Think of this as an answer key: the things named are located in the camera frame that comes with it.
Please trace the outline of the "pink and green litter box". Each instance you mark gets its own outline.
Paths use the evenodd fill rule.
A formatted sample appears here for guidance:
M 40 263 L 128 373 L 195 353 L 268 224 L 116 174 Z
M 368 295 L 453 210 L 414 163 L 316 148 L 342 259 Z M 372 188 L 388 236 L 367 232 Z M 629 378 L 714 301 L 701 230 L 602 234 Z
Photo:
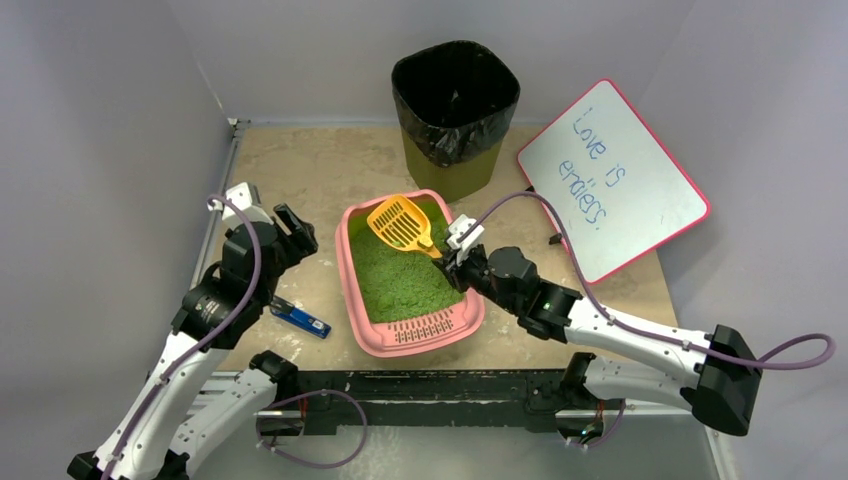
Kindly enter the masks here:
M 417 355 L 446 347 L 475 333 L 485 318 L 485 301 L 473 290 L 447 308 L 390 323 L 369 319 L 354 267 L 350 238 L 367 227 L 366 217 L 384 200 L 377 197 L 348 207 L 335 232 L 341 289 L 354 338 L 366 353 L 378 358 Z

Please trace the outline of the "yellow litter scoop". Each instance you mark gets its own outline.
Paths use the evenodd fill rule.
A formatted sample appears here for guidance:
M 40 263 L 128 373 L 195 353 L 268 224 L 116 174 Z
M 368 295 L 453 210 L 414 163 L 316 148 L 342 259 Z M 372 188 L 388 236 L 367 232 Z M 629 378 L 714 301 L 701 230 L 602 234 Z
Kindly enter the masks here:
M 417 252 L 439 259 L 441 251 L 431 236 L 431 223 L 408 197 L 387 197 L 368 216 L 370 230 L 389 247 L 400 252 Z

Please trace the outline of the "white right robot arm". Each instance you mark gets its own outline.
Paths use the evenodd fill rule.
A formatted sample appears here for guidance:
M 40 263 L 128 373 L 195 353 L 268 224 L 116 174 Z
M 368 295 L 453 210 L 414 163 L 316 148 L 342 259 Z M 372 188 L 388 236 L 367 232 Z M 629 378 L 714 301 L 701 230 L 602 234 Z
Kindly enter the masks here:
M 597 399 L 634 398 L 689 411 L 722 433 L 748 434 L 763 370 L 742 334 L 725 325 L 711 333 L 670 327 L 605 306 L 543 279 L 517 247 L 464 261 L 444 252 L 434 265 L 459 292 L 469 289 L 513 315 L 528 334 L 600 348 L 632 360 L 630 368 L 580 354 L 566 379 Z

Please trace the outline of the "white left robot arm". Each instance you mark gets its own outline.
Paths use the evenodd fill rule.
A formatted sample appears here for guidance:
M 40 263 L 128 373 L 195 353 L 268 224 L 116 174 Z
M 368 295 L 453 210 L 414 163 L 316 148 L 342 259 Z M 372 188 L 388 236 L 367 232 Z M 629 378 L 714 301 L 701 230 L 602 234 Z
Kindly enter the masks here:
M 73 479 L 188 479 L 247 417 L 297 392 L 297 367 L 265 351 L 211 404 L 189 413 L 210 376 L 275 298 L 285 271 L 316 253 L 314 228 L 286 204 L 213 195 L 227 227 L 219 261 L 183 297 L 155 368 L 124 419 Z

